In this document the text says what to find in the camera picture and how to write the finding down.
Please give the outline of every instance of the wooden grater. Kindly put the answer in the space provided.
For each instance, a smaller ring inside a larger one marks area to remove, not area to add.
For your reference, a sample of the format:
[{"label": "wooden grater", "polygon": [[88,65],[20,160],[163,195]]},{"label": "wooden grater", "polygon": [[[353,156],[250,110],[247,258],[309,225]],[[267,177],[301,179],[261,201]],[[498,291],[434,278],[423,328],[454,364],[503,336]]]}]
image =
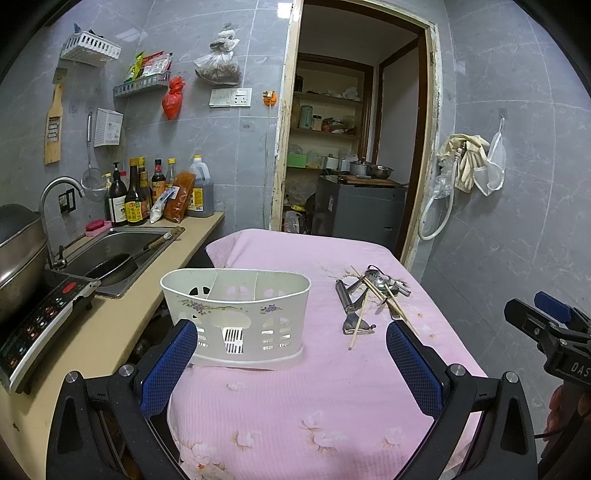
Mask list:
[{"label": "wooden grater", "polygon": [[61,157],[61,117],[64,109],[61,106],[61,94],[64,84],[58,83],[53,90],[53,102],[47,112],[45,127],[44,164],[60,161]]}]

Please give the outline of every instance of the robotic arm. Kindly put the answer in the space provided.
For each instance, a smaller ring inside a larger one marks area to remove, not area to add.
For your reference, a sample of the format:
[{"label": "robotic arm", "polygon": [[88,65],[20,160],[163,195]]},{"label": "robotic arm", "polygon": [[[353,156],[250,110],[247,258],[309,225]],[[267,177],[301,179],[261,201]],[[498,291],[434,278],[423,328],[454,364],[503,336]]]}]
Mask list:
[{"label": "robotic arm", "polygon": [[[393,320],[386,332],[388,352],[421,411],[434,420],[395,480],[439,479],[471,412],[482,415],[456,478],[589,478],[591,422],[583,421],[576,406],[582,392],[591,390],[591,321],[544,293],[536,295],[535,305],[540,310],[511,300],[505,319],[538,343],[547,357],[544,369],[565,380],[565,425],[552,437],[539,465],[516,373],[506,372],[500,379],[473,377],[462,365],[446,365],[402,320]],[[67,374],[51,424],[47,479],[128,478],[106,430],[110,415],[143,478],[186,480],[150,417],[163,411],[196,346],[195,325],[182,320],[137,366],[126,364],[110,377],[87,380],[78,372]]]}]

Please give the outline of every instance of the countertop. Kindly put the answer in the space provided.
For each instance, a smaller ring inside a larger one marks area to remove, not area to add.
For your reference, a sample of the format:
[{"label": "countertop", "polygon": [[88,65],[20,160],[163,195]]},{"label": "countertop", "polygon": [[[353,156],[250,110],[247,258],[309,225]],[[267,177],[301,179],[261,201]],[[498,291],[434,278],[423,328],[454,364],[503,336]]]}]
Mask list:
[{"label": "countertop", "polygon": [[[95,297],[92,310],[74,319],[47,352],[33,375],[30,395],[8,395],[0,388],[0,436],[32,480],[45,478],[49,429],[65,375],[72,370],[85,378],[113,374],[164,297],[160,278],[184,267],[222,218],[223,213],[185,218],[180,224],[185,231],[121,299]],[[154,224],[177,225],[167,220]]]}]

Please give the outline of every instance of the red plastic bag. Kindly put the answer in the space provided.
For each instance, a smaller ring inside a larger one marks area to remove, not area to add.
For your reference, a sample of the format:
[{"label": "red plastic bag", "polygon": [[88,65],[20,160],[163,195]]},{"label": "red plastic bag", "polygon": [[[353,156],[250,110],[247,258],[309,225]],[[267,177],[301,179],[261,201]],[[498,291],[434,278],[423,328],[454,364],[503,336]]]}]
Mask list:
[{"label": "red plastic bag", "polygon": [[178,117],[178,113],[181,110],[183,104],[183,87],[185,83],[181,77],[173,78],[168,84],[168,93],[162,99],[162,109],[166,118],[174,120]]}]

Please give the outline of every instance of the white plastic basket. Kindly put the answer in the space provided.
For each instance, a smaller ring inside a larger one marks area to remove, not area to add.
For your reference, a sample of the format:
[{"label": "white plastic basket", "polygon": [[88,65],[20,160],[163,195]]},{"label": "white plastic basket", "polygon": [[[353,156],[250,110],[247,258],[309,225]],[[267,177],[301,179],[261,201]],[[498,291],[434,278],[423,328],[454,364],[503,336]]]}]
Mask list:
[{"label": "white plastic basket", "polygon": [[99,108],[96,110],[95,147],[119,145],[123,114],[114,110]]},{"label": "white plastic basket", "polygon": [[183,268],[160,280],[176,324],[195,322],[200,366],[279,370],[297,365],[310,279],[297,273]]},{"label": "white plastic basket", "polygon": [[120,53],[120,46],[83,31],[67,38],[61,48],[60,58],[102,67],[105,62],[118,59]]}]

